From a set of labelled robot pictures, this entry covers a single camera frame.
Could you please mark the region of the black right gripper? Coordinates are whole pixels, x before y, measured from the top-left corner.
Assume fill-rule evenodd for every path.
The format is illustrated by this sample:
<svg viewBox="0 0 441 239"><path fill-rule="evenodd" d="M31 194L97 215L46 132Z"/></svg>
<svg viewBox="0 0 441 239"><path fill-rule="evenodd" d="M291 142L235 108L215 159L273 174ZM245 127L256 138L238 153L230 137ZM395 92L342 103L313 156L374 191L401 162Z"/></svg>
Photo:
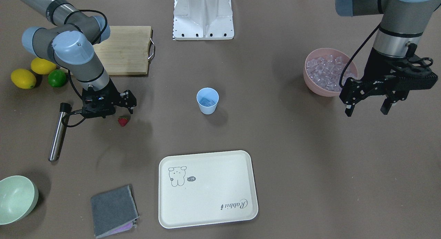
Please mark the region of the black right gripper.
<svg viewBox="0 0 441 239"><path fill-rule="evenodd" d="M134 113L134 107L137 106L137 99L131 92L126 90L122 93L118 92L114 83L109 81L108 84L101 90L95 90L94 86L89 84L86 89L82 90L83 95L104 95L108 98L114 106L127 107L130 114Z"/></svg>

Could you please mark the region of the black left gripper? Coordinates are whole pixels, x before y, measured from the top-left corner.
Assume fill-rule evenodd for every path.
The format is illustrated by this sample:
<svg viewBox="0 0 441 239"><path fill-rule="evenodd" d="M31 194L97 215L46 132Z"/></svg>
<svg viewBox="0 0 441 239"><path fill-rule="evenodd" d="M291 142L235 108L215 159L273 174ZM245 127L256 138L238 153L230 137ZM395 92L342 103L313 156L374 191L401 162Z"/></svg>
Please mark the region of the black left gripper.
<svg viewBox="0 0 441 239"><path fill-rule="evenodd" d="M341 101L345 102L345 114L351 117L358 102L370 96L385 96L380 111L387 115L392 106L407 99L410 89L407 87L404 71L409 70L405 58L391 58L372 49L361 79L349 77L342 84Z"/></svg>

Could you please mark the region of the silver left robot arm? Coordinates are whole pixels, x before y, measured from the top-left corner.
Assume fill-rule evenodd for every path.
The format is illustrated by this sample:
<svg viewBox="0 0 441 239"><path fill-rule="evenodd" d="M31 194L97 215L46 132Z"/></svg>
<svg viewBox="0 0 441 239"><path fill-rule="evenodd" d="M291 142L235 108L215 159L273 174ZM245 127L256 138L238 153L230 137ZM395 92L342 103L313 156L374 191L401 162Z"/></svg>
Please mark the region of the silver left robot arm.
<svg viewBox="0 0 441 239"><path fill-rule="evenodd" d="M340 16L383 16L372 32L376 38L361 79L340 79L340 99L348 117L355 105L369 96L386 96L381 106L386 115L393 104L406 100L410 91L428 90L436 84L438 76L430 68L433 60L420 58L415 52L438 7L440 0L335 0Z"/></svg>

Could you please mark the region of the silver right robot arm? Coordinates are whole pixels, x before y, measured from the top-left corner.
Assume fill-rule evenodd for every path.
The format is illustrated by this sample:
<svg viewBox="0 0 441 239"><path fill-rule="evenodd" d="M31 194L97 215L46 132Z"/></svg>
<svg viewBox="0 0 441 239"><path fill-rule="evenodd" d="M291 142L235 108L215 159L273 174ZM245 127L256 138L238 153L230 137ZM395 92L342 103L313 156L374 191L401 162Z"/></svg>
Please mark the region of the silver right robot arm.
<svg viewBox="0 0 441 239"><path fill-rule="evenodd" d="M83 105L76 113L84 118L106 117L119 106L132 114L136 98L129 90L116 90L93 49L93 45L110 36L106 17L88 17L66 0L21 1L55 25L53 29L28 28L22 35L22 44L35 56L73 71L82 84Z"/></svg>

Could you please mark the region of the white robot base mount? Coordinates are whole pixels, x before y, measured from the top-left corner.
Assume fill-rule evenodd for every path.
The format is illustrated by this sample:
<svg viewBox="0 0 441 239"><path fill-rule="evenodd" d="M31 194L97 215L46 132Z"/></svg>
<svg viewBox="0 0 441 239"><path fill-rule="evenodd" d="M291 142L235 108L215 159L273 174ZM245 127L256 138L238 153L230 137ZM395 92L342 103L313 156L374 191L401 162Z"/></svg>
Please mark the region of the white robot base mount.
<svg viewBox="0 0 441 239"><path fill-rule="evenodd" d="M174 40L231 40L232 0L174 0Z"/></svg>

